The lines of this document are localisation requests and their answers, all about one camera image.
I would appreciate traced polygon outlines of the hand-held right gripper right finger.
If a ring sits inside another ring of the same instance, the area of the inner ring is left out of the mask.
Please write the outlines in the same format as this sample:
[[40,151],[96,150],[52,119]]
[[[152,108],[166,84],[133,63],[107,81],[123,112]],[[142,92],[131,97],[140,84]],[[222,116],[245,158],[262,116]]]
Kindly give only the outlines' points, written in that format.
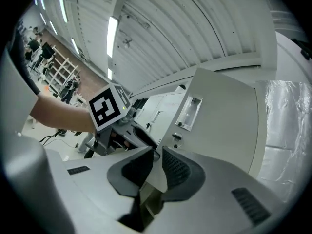
[[235,165],[164,147],[167,191],[148,234],[258,234],[284,203]]

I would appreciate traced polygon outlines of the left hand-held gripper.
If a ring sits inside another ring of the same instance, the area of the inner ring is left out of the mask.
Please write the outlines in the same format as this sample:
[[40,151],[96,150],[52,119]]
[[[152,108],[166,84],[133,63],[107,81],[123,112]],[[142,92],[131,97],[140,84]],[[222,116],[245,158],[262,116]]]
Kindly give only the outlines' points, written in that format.
[[135,110],[120,85],[111,83],[98,91],[89,100],[88,108],[95,125],[95,136],[86,143],[89,148],[87,157],[92,157],[95,153],[105,156],[114,152],[116,149],[110,144],[112,132],[123,136],[130,143],[129,149],[158,147],[144,129],[138,126],[133,128]]

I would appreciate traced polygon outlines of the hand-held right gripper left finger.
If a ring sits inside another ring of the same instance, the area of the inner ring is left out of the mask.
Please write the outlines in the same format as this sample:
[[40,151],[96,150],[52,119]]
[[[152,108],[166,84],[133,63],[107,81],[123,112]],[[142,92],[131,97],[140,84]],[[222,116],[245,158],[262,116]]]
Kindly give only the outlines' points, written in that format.
[[140,189],[153,167],[151,147],[70,160],[65,167],[70,177],[87,198],[117,222],[143,231]]

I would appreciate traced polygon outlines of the person's left hand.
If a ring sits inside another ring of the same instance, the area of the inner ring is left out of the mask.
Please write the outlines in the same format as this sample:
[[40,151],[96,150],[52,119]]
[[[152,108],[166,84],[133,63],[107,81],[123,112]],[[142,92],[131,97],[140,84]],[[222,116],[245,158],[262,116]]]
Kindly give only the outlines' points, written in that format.
[[122,148],[124,150],[128,150],[130,148],[130,143],[127,140],[125,140],[123,136],[118,135],[115,132],[111,133],[110,144],[111,147],[114,149]]

